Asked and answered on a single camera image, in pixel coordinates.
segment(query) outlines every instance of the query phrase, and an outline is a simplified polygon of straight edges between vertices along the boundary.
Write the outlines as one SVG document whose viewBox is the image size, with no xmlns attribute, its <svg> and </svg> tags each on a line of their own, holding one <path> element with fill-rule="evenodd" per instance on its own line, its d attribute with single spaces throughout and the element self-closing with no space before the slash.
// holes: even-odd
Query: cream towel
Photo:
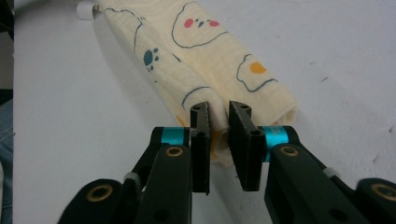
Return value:
<svg viewBox="0 0 396 224">
<path fill-rule="evenodd" d="M 232 163 L 229 101 L 250 105 L 257 125 L 293 122 L 297 104 L 290 92 L 197 3 L 101 0 L 100 8 L 181 126 L 190 126 L 191 106 L 209 102 L 212 161 Z"/>
</svg>

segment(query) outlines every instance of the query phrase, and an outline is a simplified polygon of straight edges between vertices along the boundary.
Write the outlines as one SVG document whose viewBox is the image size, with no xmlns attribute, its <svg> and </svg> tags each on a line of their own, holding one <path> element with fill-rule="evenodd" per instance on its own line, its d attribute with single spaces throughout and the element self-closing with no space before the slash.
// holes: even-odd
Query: blue paw print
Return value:
<svg viewBox="0 0 396 224">
<path fill-rule="evenodd" d="M 145 56 L 143 57 L 143 61 L 145 62 L 145 66 L 147 67 L 149 72 L 154 70 L 153 62 L 154 61 L 157 62 L 158 60 L 160 60 L 160 58 L 158 56 L 156 56 L 157 52 L 158 52 L 158 49 L 154 49 L 153 51 L 148 49 L 145 52 Z"/>
</svg>

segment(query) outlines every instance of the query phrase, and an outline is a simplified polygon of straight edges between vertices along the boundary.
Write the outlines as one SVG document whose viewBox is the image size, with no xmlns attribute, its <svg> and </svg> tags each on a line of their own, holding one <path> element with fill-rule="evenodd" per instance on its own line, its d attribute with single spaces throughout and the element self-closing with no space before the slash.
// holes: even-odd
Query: metal bolt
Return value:
<svg viewBox="0 0 396 224">
<path fill-rule="evenodd" d="M 372 190 L 376 195 L 389 201 L 396 202 L 396 189 L 384 184 L 373 184 Z"/>
<path fill-rule="evenodd" d="M 183 154 L 183 149 L 181 149 L 180 147 L 169 147 L 168 149 L 166 149 L 165 153 L 168 157 L 178 157 Z"/>
<path fill-rule="evenodd" d="M 282 147 L 280 151 L 287 156 L 297 156 L 298 151 L 294 147 Z"/>
<path fill-rule="evenodd" d="M 92 189 L 87 194 L 87 200 L 92 203 L 98 203 L 108 198 L 113 192 L 113 187 L 109 184 L 99 185 Z"/>
</svg>

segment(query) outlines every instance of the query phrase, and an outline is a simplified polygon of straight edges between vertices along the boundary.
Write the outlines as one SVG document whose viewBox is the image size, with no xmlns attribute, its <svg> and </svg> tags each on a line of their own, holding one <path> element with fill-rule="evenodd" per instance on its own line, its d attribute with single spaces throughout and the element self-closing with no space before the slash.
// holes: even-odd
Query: white surface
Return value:
<svg viewBox="0 0 396 224">
<path fill-rule="evenodd" d="M 309 150 L 350 187 L 396 182 L 394 1 L 198 2 L 295 94 Z M 16 9 L 14 222 L 55 223 L 85 184 L 121 181 L 152 128 L 176 124 L 103 15 L 79 21 L 72 1 Z M 245 193 L 234 168 L 211 168 L 192 223 L 271 222 L 264 187 Z"/>
</svg>

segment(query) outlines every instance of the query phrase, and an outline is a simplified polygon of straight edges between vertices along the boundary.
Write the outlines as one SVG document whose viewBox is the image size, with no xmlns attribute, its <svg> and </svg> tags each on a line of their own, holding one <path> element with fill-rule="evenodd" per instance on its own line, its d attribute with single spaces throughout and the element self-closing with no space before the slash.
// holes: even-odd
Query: orange dot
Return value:
<svg viewBox="0 0 396 224">
<path fill-rule="evenodd" d="M 250 71 L 255 74 L 262 74 L 267 71 L 260 63 L 255 62 L 250 65 Z"/>
</svg>

